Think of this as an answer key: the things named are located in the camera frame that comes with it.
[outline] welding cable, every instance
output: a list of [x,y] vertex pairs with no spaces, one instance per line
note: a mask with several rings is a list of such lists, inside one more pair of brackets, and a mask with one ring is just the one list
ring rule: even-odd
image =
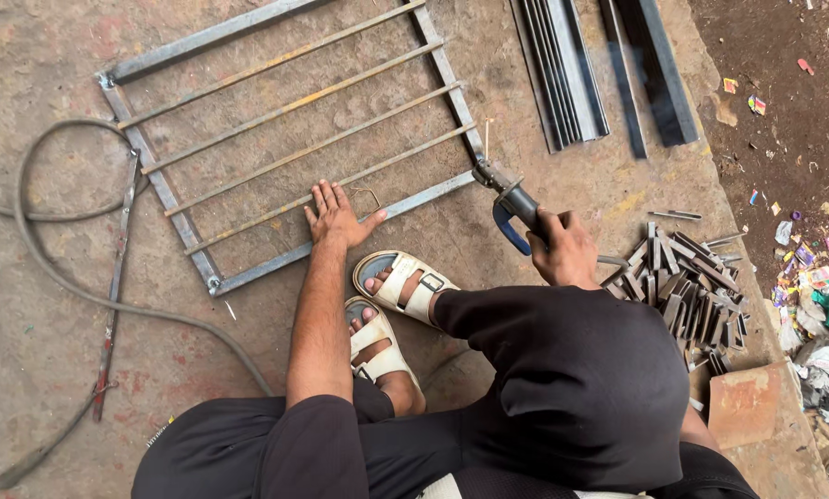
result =
[[[119,312],[130,312],[130,313],[137,313],[138,315],[144,315],[146,317],[154,317],[156,319],[165,319],[167,321],[174,321],[176,323],[183,323],[188,324],[190,326],[195,326],[200,329],[205,329],[212,335],[216,336],[218,339],[223,341],[227,346],[230,347],[233,353],[236,354],[236,357],[242,362],[245,368],[251,373],[254,378],[254,381],[257,383],[257,386],[260,387],[261,390],[264,391],[267,397],[272,396],[272,390],[270,386],[266,384],[264,377],[261,376],[260,372],[257,370],[254,362],[251,360],[251,357],[248,357],[248,354],[242,349],[234,339],[232,339],[230,334],[227,334],[221,328],[214,326],[212,324],[208,324],[204,321],[200,321],[193,317],[188,317],[187,315],[182,315],[180,313],[173,313],[173,312],[164,312],[161,310],[154,310],[149,308],[141,308],[138,306],[132,306],[129,304],[124,304],[120,302],[113,302],[107,300],[105,298],[96,297],[93,294],[89,293],[88,291],[79,288],[76,286],[75,283],[70,282],[67,280],[63,275],[57,272],[57,269],[48,261],[48,259],[43,255],[42,249],[39,246],[39,241],[35,234],[32,233],[30,229],[30,220],[37,220],[40,219],[44,222],[57,222],[57,221],[71,221],[71,220],[82,220],[82,219],[89,219],[91,217],[108,213],[115,208],[111,208],[113,204],[110,206],[101,208],[99,210],[94,210],[88,213],[78,213],[78,214],[42,214],[42,213],[30,213],[25,210],[26,204],[26,190],[27,190],[27,183],[29,181],[29,170],[30,166],[33,163],[33,159],[36,156],[36,152],[38,151],[39,147],[42,145],[45,139],[51,136],[55,131],[62,130],[64,128],[73,127],[73,126],[96,126],[105,130],[112,131],[119,137],[121,137],[127,143],[128,139],[125,137],[124,132],[118,129],[112,122],[108,122],[106,120],[99,120],[93,118],[74,118],[74,119],[67,119],[61,120],[58,122],[54,122],[47,130],[42,132],[33,143],[30,145],[29,149],[27,149],[26,155],[23,157],[23,163],[21,164],[21,169],[17,174],[17,182],[14,186],[14,201],[12,210],[8,211],[4,208],[0,207],[0,214],[13,216],[14,221],[17,223],[17,228],[21,234],[21,241],[29,250],[30,255],[32,255],[33,259],[42,267],[42,270],[45,271],[48,276],[50,276],[55,282],[57,282],[61,287],[64,289],[68,289],[73,294],[75,294],[79,298],[83,298],[90,302],[103,305],[107,308],[112,308]],[[69,421],[69,423],[58,433],[55,434],[55,437],[52,438],[51,443],[44,446],[43,448],[38,448],[26,456],[24,456],[20,461],[18,461],[14,466],[9,468],[7,471],[4,471],[0,474],[0,490],[13,487],[16,485],[23,477],[33,471],[42,461],[45,459],[48,453],[50,453],[54,448],[56,448],[66,436],[68,436],[73,429],[75,429],[78,422],[82,419],[82,415],[86,413],[88,407],[91,406],[91,402],[94,400],[94,396],[96,393],[92,392],[88,398],[85,400],[79,411],[76,413],[76,416]]]

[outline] blue handle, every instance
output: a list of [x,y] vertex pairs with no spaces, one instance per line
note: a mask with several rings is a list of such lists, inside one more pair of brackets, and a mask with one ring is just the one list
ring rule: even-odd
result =
[[500,229],[500,232],[504,232],[504,235],[507,236],[509,242],[516,246],[516,249],[519,250],[519,253],[530,256],[531,246],[529,246],[528,242],[522,239],[522,236],[519,235],[519,232],[516,232],[515,229],[513,229],[513,226],[510,225],[510,219],[513,215],[511,215],[510,212],[503,206],[495,204],[494,208],[491,209],[491,216],[494,218],[494,223],[497,225],[497,228]]

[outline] metal window grill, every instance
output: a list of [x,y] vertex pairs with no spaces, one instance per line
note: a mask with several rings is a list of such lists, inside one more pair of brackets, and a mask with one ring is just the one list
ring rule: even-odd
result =
[[[277,20],[286,18],[299,12],[304,12],[312,7],[324,4],[326,0],[277,0],[267,6],[254,9],[243,15],[235,18],[230,18],[225,22],[215,25],[211,28],[204,29],[198,33],[194,33],[187,37],[168,43],[152,51],[148,51],[135,57],[131,60],[121,62],[115,67],[102,74],[98,74],[100,86],[107,98],[110,106],[115,112],[116,119],[119,120],[119,128],[124,130],[128,136],[132,146],[140,151],[142,173],[149,175],[150,181],[153,183],[156,194],[165,209],[165,215],[170,217],[174,224],[177,233],[180,236],[183,244],[186,247],[185,254],[188,255],[194,262],[202,280],[212,297],[217,297],[232,289],[236,289],[247,282],[266,275],[280,267],[284,267],[289,263],[295,262],[307,255],[312,249],[312,243],[302,244],[301,246],[288,250],[278,256],[270,258],[265,262],[249,267],[241,272],[232,275],[224,275],[215,264],[209,248],[220,241],[231,238],[232,236],[246,231],[251,227],[260,225],[263,222],[273,219],[281,215],[287,210],[302,206],[311,200],[311,195],[305,195],[294,201],[287,202],[277,208],[260,213],[242,224],[225,229],[216,235],[209,238],[203,238],[196,228],[189,209],[211,199],[215,196],[223,195],[235,187],[239,187],[250,180],[262,176],[269,171],[275,170],[283,165],[294,162],[297,159],[329,146],[340,140],[348,138],[361,130],[365,130],[376,123],[383,122],[386,119],[396,116],[408,109],[415,108],[433,98],[444,96],[450,105],[453,119],[457,124],[457,128],[448,131],[438,137],[435,137],[419,146],[408,149],[403,153],[381,161],[369,168],[359,171],[350,176],[346,176],[338,183],[347,185],[351,182],[357,181],[365,176],[383,170],[387,166],[398,163],[406,158],[414,156],[417,153],[430,149],[433,146],[441,144],[447,140],[461,136],[466,145],[471,161],[477,162],[483,157],[483,145],[478,132],[475,130],[475,123],[469,110],[466,107],[463,93],[460,89],[460,82],[454,77],[451,64],[445,55],[442,48],[443,40],[436,32],[430,16],[425,6],[426,0],[404,0],[404,4],[398,8],[385,12],[377,17],[370,18],[364,22],[360,22],[355,26],[345,28],[342,31],[334,33],[328,37],[323,37],[313,43],[307,43],[293,51],[281,54],[273,59],[270,59],[261,64],[249,67],[239,73],[227,76],[213,84],[206,85],[196,91],[188,93],[183,97],[178,97],[175,100],[156,106],[147,111],[136,112],[132,108],[131,100],[128,99],[122,85],[127,85],[141,77],[151,74],[156,70],[176,65],[202,51],[210,50],[215,46],[220,46],[222,43],[228,43],[236,37],[240,37],[251,31],[264,28],[265,26]],[[153,144],[147,137],[141,125],[157,116],[162,116],[177,108],[186,106],[202,97],[206,97],[217,91],[225,89],[231,85],[238,84],[244,80],[251,78],[257,74],[262,74],[265,71],[281,66],[289,61],[295,60],[309,54],[313,51],[318,51],[324,47],[337,43],[344,38],[351,37],[355,34],[381,25],[393,18],[408,15],[411,18],[413,27],[420,37],[420,47],[407,52],[395,59],[379,64],[364,72],[356,74],[350,78],[342,80],[340,83],[329,85],[320,91],[312,93],[306,97],[299,98],[280,108],[272,109],[264,115],[247,122],[243,122],[231,130],[220,133],[210,139],[198,142],[192,146],[172,154],[167,157],[157,157]],[[215,187],[204,194],[197,195],[191,199],[180,199],[176,189],[169,178],[169,171],[171,165],[175,165],[191,156],[194,156],[211,146],[215,146],[224,141],[244,134],[254,128],[284,116],[287,113],[302,108],[310,103],[319,100],[322,97],[329,96],[335,92],[349,88],[352,85],[363,82],[364,80],[381,74],[388,69],[399,66],[407,61],[414,60],[419,57],[429,57],[435,67],[441,88],[433,90],[425,95],[422,95],[414,100],[410,100],[401,106],[391,108],[383,114],[375,116],[365,122],[353,126],[347,130],[343,130],[332,137],[322,140],[317,144],[300,149],[295,153],[287,154],[286,156],[272,161],[266,165],[233,178],[227,183],[223,183],[219,187]],[[447,194],[459,187],[462,187],[474,178],[470,171],[465,171],[459,175],[452,176],[432,187],[420,191],[417,194],[410,195],[398,202],[395,202],[384,209],[387,211],[387,218],[393,218],[397,215],[405,213],[408,210],[416,208],[424,203],[427,203],[441,195]]]

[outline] person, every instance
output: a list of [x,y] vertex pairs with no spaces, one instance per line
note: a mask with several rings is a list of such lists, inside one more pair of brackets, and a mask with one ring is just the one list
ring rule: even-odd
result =
[[[576,214],[541,208],[546,244],[527,234],[549,286],[460,290],[394,250],[357,265],[363,296],[344,303],[347,251],[386,213],[357,222],[325,180],[312,194],[286,396],[189,409],[145,453],[132,497],[757,499],[689,407],[660,314],[596,285]],[[490,390],[425,414],[383,308],[482,352]]]

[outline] concrete floor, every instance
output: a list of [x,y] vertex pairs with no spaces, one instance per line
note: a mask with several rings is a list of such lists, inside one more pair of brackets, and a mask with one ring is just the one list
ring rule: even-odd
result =
[[[638,163],[631,159],[598,5],[590,0],[577,4],[614,131],[603,140],[550,156],[508,1],[428,3],[439,33],[446,37],[456,75],[465,82],[464,94],[474,118],[478,122],[496,119],[490,156],[522,172],[524,185],[544,205],[580,211],[604,254],[629,252],[640,237],[647,210],[701,212],[703,222],[677,227],[697,239],[737,230],[706,141],[663,149],[656,135],[650,135],[652,159]],[[96,71],[260,5],[259,0],[0,1],[0,202],[9,203],[22,150],[48,122],[70,116],[112,117],[92,77]],[[338,0],[147,77],[129,85],[128,92],[136,107],[152,106],[396,5],[391,0],[355,4]],[[691,98],[701,101],[719,86],[719,74],[698,37],[686,0],[664,0],[659,5]],[[160,153],[177,151],[242,119],[409,51],[416,46],[415,40],[407,19],[400,18],[374,33],[352,37],[203,99],[195,108],[148,123],[146,129]],[[170,170],[172,178],[186,199],[435,87],[429,65],[423,61],[406,64],[175,165]],[[363,164],[451,128],[448,111],[437,100],[387,122],[373,130],[375,135],[355,137],[304,162],[287,165],[233,196],[203,204],[193,211],[194,218],[205,235],[216,233],[275,206],[271,200],[298,197],[321,176],[337,178],[360,170]],[[30,198],[38,210],[55,211],[81,210],[116,198],[123,158],[118,141],[98,131],[61,133],[41,154]],[[361,185],[374,187],[382,201],[396,201],[468,166],[461,142],[450,141]],[[430,262],[463,288],[539,283],[530,262],[494,228],[492,198],[486,190],[469,186],[391,220],[352,252],[350,267],[372,251],[400,249]],[[360,210],[371,209],[364,198],[357,203]],[[187,313],[227,328],[252,355],[267,381],[281,391],[305,262],[231,292],[224,297],[226,304],[224,299],[212,300],[183,256],[161,208],[152,190],[143,193],[135,206],[124,301]],[[76,224],[41,225],[38,230],[58,267],[87,289],[105,293],[117,222],[114,213]],[[670,229],[673,225],[662,224]],[[215,246],[215,257],[225,272],[232,273],[281,253],[306,236],[301,213],[292,212]],[[738,369],[781,358],[750,262],[742,263],[745,271],[740,281],[754,317],[750,328],[759,334],[748,339],[746,353],[733,359]],[[235,312],[235,321],[227,304]],[[105,316],[106,311],[53,284],[28,258],[13,223],[0,218],[0,471],[63,425],[85,396],[97,369]],[[421,377],[461,348],[407,318],[394,316],[392,321],[405,356]],[[702,376],[693,375],[698,397],[703,396],[697,390],[705,381]],[[490,367],[478,355],[463,355],[453,367],[432,377],[426,390],[431,409],[474,400],[490,377]],[[113,379],[119,387],[107,397],[104,420],[95,425],[86,418],[44,466],[0,497],[126,496],[146,440],[172,414],[217,397],[259,395],[242,366],[212,337],[186,326],[129,314],[119,318]],[[806,449],[797,452],[802,446]],[[795,396],[781,399],[775,437],[747,447],[728,455],[761,495],[829,496],[817,449]]]

